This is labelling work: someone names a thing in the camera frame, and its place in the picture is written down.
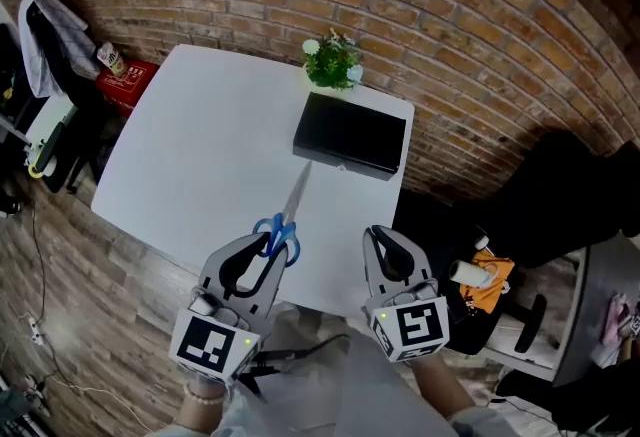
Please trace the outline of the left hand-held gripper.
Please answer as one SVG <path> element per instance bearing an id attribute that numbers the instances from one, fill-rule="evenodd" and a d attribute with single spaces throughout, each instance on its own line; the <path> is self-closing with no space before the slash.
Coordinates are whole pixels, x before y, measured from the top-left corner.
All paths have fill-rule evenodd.
<path id="1" fill-rule="evenodd" d="M 271 334 L 269 314 L 286 269 L 284 243 L 256 257 L 270 232 L 237 238 L 206 260 L 192 301 L 178 312 L 170 358 L 213 381 L 232 384 Z"/>

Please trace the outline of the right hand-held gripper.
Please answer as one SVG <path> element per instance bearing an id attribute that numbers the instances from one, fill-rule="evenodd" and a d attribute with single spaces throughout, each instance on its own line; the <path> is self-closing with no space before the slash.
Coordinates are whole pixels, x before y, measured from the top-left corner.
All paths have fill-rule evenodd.
<path id="1" fill-rule="evenodd" d="M 450 339 L 448 307 L 424 250 L 398 231 L 372 225 L 363 234 L 369 326 L 390 362 L 441 350 Z"/>

